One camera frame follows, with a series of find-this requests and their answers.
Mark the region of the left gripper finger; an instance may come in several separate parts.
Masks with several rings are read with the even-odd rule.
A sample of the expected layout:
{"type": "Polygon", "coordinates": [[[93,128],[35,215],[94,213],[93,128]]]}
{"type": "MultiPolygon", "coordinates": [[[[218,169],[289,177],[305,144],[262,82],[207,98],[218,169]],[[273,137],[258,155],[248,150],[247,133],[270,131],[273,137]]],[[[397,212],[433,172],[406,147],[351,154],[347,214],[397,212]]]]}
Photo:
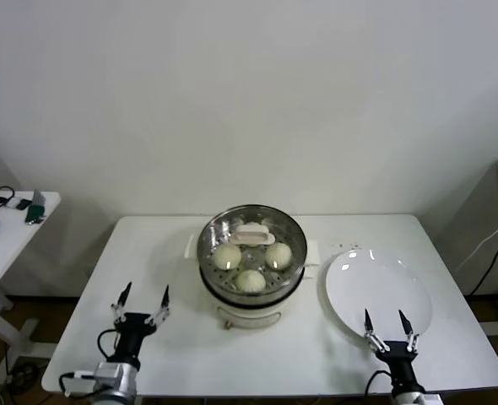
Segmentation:
{"type": "Polygon", "coordinates": [[[129,296],[132,283],[129,282],[125,289],[120,293],[117,302],[111,304],[111,310],[113,313],[114,323],[124,322],[126,320],[125,316],[125,304],[127,303],[127,298],[129,296]]]}
{"type": "Polygon", "coordinates": [[[160,308],[151,314],[146,322],[152,327],[159,327],[170,316],[170,286],[167,285],[160,303],[160,308]]]}

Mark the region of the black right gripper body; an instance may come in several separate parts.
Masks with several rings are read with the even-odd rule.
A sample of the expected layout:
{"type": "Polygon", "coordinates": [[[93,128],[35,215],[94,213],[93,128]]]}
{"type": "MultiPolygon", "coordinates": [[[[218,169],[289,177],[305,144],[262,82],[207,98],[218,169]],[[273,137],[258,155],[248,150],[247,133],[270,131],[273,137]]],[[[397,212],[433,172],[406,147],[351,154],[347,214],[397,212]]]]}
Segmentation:
{"type": "Polygon", "coordinates": [[[384,362],[392,380],[392,395],[398,396],[409,392],[423,392],[423,386],[417,381],[412,362],[417,353],[407,350],[406,342],[386,341],[388,350],[375,352],[376,357],[384,362]]]}

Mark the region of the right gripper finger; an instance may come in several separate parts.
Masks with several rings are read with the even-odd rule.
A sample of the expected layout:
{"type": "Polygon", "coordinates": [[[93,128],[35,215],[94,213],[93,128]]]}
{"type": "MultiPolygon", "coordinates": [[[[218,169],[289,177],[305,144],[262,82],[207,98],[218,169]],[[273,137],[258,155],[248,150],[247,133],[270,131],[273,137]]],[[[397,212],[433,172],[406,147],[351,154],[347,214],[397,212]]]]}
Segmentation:
{"type": "Polygon", "coordinates": [[[406,335],[406,350],[409,353],[417,354],[418,353],[418,341],[419,334],[414,332],[412,324],[410,320],[406,317],[406,315],[399,310],[398,311],[400,321],[403,327],[403,331],[406,335]]]}
{"type": "Polygon", "coordinates": [[[386,353],[389,351],[389,346],[376,335],[368,310],[365,310],[364,328],[364,337],[374,352],[386,353]]]}

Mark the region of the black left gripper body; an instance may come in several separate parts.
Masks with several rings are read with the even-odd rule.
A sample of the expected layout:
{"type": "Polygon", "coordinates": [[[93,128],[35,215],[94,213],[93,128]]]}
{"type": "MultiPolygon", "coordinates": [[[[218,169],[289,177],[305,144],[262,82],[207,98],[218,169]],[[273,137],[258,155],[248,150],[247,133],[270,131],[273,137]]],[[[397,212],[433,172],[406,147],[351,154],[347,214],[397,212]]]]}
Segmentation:
{"type": "Polygon", "coordinates": [[[156,333],[155,323],[146,322],[149,315],[144,313],[127,312],[125,321],[115,323],[119,340],[114,354],[108,357],[109,363],[122,363],[131,366],[140,366],[140,349],[146,337],[156,333]]]}

